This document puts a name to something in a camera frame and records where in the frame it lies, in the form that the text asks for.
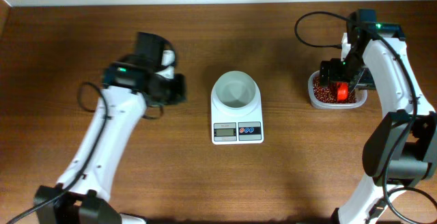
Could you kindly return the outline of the orange plastic measuring scoop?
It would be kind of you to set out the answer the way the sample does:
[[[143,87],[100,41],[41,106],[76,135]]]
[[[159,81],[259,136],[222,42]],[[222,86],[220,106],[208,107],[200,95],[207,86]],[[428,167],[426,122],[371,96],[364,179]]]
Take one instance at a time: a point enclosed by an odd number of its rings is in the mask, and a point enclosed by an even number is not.
[[[345,102],[348,100],[348,96],[349,96],[348,84],[343,82],[337,83],[337,101]]]

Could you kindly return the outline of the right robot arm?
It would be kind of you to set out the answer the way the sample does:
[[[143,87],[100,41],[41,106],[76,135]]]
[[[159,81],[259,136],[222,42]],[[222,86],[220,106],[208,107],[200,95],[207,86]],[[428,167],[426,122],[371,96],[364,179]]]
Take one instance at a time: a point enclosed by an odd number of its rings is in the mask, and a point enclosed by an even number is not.
[[[340,58],[320,64],[320,84],[350,94],[377,91],[382,121],[363,148],[365,174],[334,223],[376,223],[385,210],[411,223],[393,200],[416,192],[436,200],[417,184],[436,172],[436,110],[423,95],[410,67],[400,25],[381,23],[374,10],[359,9],[345,19]]]

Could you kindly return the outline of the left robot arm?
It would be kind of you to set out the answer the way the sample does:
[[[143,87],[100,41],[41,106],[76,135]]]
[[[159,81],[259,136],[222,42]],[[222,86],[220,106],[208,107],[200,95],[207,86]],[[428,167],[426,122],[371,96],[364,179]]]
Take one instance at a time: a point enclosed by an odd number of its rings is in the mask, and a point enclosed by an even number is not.
[[[41,186],[33,199],[39,223],[146,223],[146,218],[111,207],[117,167],[137,123],[150,107],[186,99],[183,74],[175,73],[177,55],[162,36],[139,32],[133,53],[110,64],[93,118],[71,163],[54,187]]]

